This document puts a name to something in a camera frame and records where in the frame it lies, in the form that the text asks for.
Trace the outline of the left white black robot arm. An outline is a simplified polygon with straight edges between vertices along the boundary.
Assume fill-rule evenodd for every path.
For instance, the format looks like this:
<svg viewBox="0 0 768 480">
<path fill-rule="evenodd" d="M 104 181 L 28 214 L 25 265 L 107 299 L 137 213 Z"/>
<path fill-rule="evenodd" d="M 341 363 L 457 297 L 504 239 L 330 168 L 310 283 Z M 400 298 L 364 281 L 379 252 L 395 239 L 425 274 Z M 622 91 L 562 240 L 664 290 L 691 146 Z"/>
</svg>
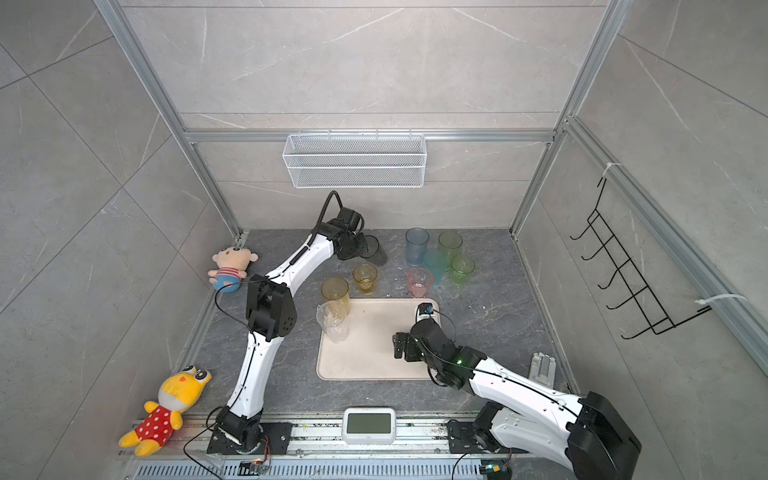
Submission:
<svg viewBox="0 0 768 480">
<path fill-rule="evenodd" d="M 367 246 L 362 215 L 342 207 L 328 221 L 318 220 L 293 255 L 264 276 L 248 282 L 245 320 L 247 348 L 234 390 L 217 413 L 216 433 L 236 451 L 250 453 L 261 442 L 264 394 L 277 351 L 298 320 L 293 295 L 326 260 L 355 258 Z"/>
</svg>

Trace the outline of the clear transparent glass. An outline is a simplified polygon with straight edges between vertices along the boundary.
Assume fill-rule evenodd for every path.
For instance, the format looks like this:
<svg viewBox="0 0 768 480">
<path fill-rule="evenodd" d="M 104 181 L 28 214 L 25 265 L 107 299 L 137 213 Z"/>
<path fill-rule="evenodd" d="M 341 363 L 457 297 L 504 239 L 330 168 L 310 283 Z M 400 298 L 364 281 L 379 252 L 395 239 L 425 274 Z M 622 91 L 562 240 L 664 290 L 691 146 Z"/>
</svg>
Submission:
<svg viewBox="0 0 768 480">
<path fill-rule="evenodd" d="M 329 301 L 317 307 L 316 320 L 329 341 L 341 343 L 347 339 L 349 326 L 346 319 L 349 312 L 349 305 L 341 300 Z"/>
</svg>

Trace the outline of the beige plastic tray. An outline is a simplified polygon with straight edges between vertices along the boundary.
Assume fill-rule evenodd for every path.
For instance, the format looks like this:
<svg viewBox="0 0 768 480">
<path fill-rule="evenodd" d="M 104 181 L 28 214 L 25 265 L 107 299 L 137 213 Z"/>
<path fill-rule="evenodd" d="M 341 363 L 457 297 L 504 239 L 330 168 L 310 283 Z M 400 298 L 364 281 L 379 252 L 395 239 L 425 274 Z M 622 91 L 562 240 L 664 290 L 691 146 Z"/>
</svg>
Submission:
<svg viewBox="0 0 768 480">
<path fill-rule="evenodd" d="M 325 381 L 427 381 L 423 362 L 394 357 L 392 337 L 408 333 L 421 303 L 429 298 L 363 298 L 350 301 L 351 312 L 342 322 L 347 337 L 340 343 L 321 337 L 316 373 Z"/>
</svg>

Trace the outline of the blue glass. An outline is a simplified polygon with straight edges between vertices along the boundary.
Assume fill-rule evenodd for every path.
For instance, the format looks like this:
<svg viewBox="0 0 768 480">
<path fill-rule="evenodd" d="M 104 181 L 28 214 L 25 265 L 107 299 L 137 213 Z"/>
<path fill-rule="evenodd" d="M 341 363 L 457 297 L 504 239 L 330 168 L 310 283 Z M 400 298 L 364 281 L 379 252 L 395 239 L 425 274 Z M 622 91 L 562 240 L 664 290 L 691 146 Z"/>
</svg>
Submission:
<svg viewBox="0 0 768 480">
<path fill-rule="evenodd" d="M 430 240 L 429 232 L 421 227 L 413 227 L 406 231 L 406 262 L 414 267 L 423 264 Z"/>
</svg>

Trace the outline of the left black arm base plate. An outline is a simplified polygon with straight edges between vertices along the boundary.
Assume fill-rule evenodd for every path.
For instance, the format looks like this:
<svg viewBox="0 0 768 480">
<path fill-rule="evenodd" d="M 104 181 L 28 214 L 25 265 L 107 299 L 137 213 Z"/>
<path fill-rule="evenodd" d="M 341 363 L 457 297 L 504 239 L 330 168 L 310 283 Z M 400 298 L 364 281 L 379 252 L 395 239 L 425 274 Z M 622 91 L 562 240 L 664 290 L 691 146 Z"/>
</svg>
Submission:
<svg viewBox="0 0 768 480">
<path fill-rule="evenodd" d="M 209 440 L 206 453 L 221 455 L 263 455 L 266 447 L 273 455 L 287 453 L 293 424 L 289 422 L 260 423 L 246 431 L 245 444 L 238 445 L 218 427 Z"/>
</svg>

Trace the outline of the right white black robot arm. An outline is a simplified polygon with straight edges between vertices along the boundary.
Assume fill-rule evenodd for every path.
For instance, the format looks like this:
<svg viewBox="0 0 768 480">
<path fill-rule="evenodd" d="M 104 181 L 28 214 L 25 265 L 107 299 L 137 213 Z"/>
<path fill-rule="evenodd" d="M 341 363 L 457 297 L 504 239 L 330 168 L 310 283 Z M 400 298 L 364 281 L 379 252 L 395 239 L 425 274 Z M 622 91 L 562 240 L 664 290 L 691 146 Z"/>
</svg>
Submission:
<svg viewBox="0 0 768 480">
<path fill-rule="evenodd" d="M 524 450 L 556 462 L 579 479 L 630 479 L 642 443 L 604 396 L 546 388 L 485 353 L 458 346 L 431 317 L 392 337 L 394 356 L 423 362 L 440 385 L 485 400 L 473 424 L 488 451 Z"/>
</svg>

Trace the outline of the dark grey smoked glass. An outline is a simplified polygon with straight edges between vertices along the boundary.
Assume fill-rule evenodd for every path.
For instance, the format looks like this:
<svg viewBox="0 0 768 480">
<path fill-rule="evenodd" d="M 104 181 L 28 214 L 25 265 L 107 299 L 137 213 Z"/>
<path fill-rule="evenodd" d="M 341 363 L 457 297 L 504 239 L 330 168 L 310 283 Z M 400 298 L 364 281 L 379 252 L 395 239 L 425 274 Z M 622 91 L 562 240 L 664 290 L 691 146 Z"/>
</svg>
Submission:
<svg viewBox="0 0 768 480">
<path fill-rule="evenodd" d="M 369 263 L 381 267 L 387 263 L 388 257 L 379 240 L 374 235 L 365 235 L 366 245 L 360 256 Z"/>
</svg>

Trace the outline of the tall amber yellow glass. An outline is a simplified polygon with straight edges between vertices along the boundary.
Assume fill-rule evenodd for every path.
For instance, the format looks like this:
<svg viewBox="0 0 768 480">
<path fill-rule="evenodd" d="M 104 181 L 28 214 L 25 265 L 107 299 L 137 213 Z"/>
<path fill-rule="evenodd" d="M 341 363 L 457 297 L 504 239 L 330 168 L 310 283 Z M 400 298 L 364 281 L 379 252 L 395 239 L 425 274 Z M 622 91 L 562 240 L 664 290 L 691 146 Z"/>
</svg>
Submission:
<svg viewBox="0 0 768 480">
<path fill-rule="evenodd" d="M 330 312 L 337 318 L 346 318 L 350 311 L 349 284 L 341 277 L 331 277 L 321 286 L 321 295 Z"/>
</svg>

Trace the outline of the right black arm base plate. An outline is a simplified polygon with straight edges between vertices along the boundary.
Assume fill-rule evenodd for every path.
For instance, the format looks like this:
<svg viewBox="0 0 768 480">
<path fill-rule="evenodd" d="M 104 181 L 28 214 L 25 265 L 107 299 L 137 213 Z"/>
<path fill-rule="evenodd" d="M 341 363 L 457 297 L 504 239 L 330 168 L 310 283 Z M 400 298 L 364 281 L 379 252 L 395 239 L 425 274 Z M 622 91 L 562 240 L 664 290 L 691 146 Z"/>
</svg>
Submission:
<svg viewBox="0 0 768 480">
<path fill-rule="evenodd" d="M 451 453 L 497 453 L 500 449 L 500 444 L 490 432 L 480 428 L 474 422 L 460 422 L 451 419 L 445 426 Z"/>
</svg>

